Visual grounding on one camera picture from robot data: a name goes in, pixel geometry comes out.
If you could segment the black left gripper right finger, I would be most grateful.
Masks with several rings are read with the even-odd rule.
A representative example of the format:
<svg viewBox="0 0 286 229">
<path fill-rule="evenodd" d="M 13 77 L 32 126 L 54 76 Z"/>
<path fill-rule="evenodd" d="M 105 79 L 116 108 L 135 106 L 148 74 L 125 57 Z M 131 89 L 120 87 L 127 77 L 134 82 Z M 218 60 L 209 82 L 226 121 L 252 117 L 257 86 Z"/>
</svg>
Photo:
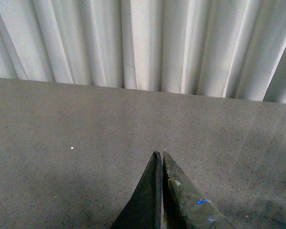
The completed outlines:
<svg viewBox="0 0 286 229">
<path fill-rule="evenodd" d="M 227 229 L 229 222 L 213 202 L 163 152 L 163 208 L 168 229 Z"/>
</svg>

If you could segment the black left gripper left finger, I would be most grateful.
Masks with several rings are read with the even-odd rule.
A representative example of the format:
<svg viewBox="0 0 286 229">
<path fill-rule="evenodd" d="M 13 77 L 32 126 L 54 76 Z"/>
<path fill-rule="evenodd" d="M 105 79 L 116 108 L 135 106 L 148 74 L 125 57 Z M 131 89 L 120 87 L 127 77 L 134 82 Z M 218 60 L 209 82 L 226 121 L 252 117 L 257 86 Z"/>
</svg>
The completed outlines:
<svg viewBox="0 0 286 229">
<path fill-rule="evenodd" d="M 130 200 L 111 225 L 112 229 L 159 229 L 162 210 L 162 159 L 155 151 Z"/>
</svg>

